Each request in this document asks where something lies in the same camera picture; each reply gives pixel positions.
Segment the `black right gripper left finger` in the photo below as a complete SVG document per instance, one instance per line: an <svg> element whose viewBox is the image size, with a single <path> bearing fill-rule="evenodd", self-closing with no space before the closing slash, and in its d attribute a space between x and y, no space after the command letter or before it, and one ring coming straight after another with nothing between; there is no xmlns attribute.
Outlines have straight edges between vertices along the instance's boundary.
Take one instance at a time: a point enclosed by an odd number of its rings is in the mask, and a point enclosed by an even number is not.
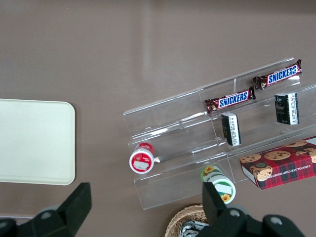
<svg viewBox="0 0 316 237"><path fill-rule="evenodd" d="M18 225L13 218L0 220L2 237L74 237L92 208L90 183L80 183L55 210L45 210Z"/></svg>

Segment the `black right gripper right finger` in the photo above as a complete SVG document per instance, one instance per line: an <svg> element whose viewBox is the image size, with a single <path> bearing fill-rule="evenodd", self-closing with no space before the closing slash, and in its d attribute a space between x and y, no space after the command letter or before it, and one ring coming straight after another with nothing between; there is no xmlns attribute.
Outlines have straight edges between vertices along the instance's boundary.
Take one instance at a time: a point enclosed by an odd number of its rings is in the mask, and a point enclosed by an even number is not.
<svg viewBox="0 0 316 237"><path fill-rule="evenodd" d="M257 221L238 208L228 208L212 183L202 185L202 206L209 226L201 237L303 237L304 234L288 218L266 215Z"/></svg>

